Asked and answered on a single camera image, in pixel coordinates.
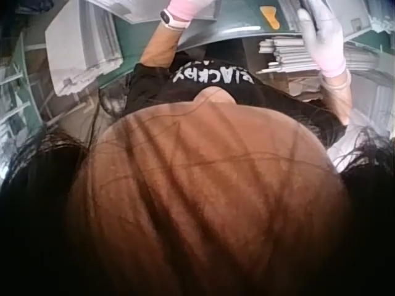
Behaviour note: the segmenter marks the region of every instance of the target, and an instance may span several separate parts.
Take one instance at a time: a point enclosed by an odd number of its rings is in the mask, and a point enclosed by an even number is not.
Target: hair
[[[353,209],[352,227],[302,295],[362,295],[392,285],[394,140],[372,136],[367,129],[363,134],[365,142],[355,147],[353,161],[341,173]],[[113,295],[116,291],[101,262],[94,256],[89,261],[76,255],[65,227],[69,193],[89,147],[63,131],[43,129],[11,160],[0,190],[4,294]],[[182,265],[177,268],[183,274]]]

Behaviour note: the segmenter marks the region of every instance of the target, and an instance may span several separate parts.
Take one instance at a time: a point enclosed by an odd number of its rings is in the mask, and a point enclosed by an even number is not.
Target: stack of paper
[[[273,54],[276,61],[269,62],[268,68],[257,74],[319,70],[304,46],[302,38],[277,36],[262,41],[259,46],[260,54]],[[369,71],[378,67],[378,55],[366,48],[346,43],[344,56],[347,60],[347,68],[350,70]]]
[[[160,12],[170,0],[87,0],[115,14],[130,23],[159,20]],[[196,19],[213,20],[216,18],[220,1],[215,1],[198,13]]]
[[[122,62],[112,15],[70,0],[45,32],[49,69],[58,96],[78,93]]]

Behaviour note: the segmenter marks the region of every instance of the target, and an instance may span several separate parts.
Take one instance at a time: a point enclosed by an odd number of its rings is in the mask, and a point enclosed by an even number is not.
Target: hand
[[[167,10],[175,17],[186,22],[192,21],[196,14],[215,0],[172,0]]]
[[[343,29],[339,20],[322,0],[308,0],[317,23],[315,31],[312,16],[304,9],[297,14],[301,22],[304,44],[325,77],[335,77],[346,69]]]

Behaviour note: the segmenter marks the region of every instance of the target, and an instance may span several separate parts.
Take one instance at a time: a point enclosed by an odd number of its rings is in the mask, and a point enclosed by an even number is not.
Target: yellow tool
[[[267,19],[269,22],[270,26],[274,30],[280,29],[280,22],[276,18],[276,13],[277,13],[277,8],[273,6],[261,6],[260,7],[261,13],[264,15],[264,17]]]

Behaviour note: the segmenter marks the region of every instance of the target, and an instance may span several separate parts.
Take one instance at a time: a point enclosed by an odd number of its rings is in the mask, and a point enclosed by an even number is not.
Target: pink glove cuff
[[[322,75],[328,78],[336,77],[346,71],[346,59],[343,57],[343,60],[340,64],[336,65],[334,63],[328,63],[327,65],[320,65]]]
[[[172,0],[167,8],[172,15],[188,22],[192,21],[200,9],[195,3],[185,0]]]

